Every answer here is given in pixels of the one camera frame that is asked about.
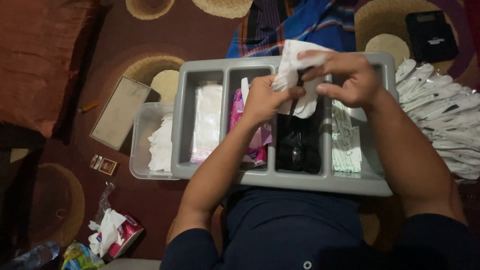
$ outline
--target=pink tissue pack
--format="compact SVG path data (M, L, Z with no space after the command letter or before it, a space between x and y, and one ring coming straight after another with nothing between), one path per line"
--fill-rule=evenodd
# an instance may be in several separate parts
M235 91L232 105L232 116L230 118L230 130L235 126L245 109L245 103L242 97L241 89ZM243 162L252 162L254 166L260 166L267 162L267 144L272 142L272 128L266 123L258 128L251 140L247 152L243 157Z

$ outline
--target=brown carpet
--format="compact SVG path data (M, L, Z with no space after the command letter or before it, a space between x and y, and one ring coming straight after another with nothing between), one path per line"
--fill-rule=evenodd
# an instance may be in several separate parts
M229 19L211 14L219 15L225 11L225 17L241 16L238 15L238 11L244 10L245 5L250 5L249 1L244 0L238 1L238 4L232 0L169 0L164 1L162 5L154 5L155 1L144 0L142 4L135 4L142 1L127 0L129 7L127 9L124 1L103 2L107 5L103 12L105 17L99 20L98 34L94 38L96 43L91 46L90 51L91 61L87 59L85 62L87 72L81 76L84 85L78 103L76 100L73 102L72 111L95 100L98 100L100 105L85 114L77 114L74 120L67 119L65 127L60 131L61 140L48 140L43 153L38 153L36 160L43 165L37 171L31 172L33 175L33 182L29 182L31 192L24 193L26 198L30 198L24 203L25 212L11 214L13 217L26 215L29 218L13 222L11 234L2 232L3 240L16 238L17 234L27 235L20 237L22 241L17 241L16 246L10 247L13 250L28 249L46 239L64 239L61 244L68 245L67 241L75 238L78 242L88 244L87 238L91 234L87 227L88 222L95 217L98 200L106 187L106 182L115 181L117 187L109 197L112 207L131 213L145 227L144 234L125 256L162 258L166 236L187 181L136 179L129 171L128 156L95 141L89 133L122 74L128 72L137 80L149 85L156 73L162 70L178 70L183 61L223 58L241 18ZM359 11L358 19L367 20L357 22L359 49L363 49L368 40L381 33L397 35L405 40L407 37L405 30L402 29L405 27L403 13L416 11L416 3L421 2L418 5L420 10L417 11L423 11L438 1L432 3L426 1L423 3L422 0L407 1L411 2L405 5L409 9L397 15L396 21L390 22L392 28L383 27L382 31L369 27L371 26L369 22L385 24L384 21L378 21L376 16L388 7L383 3L390 2L391 7L395 8L391 12L398 12L396 7L405 1L373 0L369 5L367 2L360 1L356 9ZM461 5L455 0L448 2L455 6ZM459 38L461 57L440 65L455 77L461 77L467 85L475 85L478 83L478 77L475 76L478 74L478 68L475 65L474 52L470 50L471 46L466 44L471 37L464 31L463 28L467 26L462 24L462 20L453 21ZM90 169L89 162L94 154L117 161L120 166L116 175L108 176ZM12 164L14 169L12 177L22 165L22 161L29 159L29 156ZM56 181L61 183L59 182L54 189L51 188ZM16 188L22 189L23 186L19 185ZM36 194L34 199L31 198L32 194ZM58 198L58 201L52 200L47 206L32 207L32 201L37 202L48 196ZM473 195L469 195L468 198L478 200ZM13 206L18 200L12 199L9 203ZM362 223L369 244L380 249L388 249L402 222L399 209L399 204L394 198L368 199L361 211L365 213L362 216ZM39 229L46 224L49 224L48 229ZM65 224L72 230L66 230ZM36 236L32 234L34 230L37 232Z

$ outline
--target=plastic bottle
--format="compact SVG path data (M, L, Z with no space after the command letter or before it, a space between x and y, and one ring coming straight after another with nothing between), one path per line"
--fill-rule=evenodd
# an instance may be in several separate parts
M60 252L60 246L48 241L39 245L29 252L16 257L6 265L0 267L0 270L33 270L37 269L49 261L55 259Z

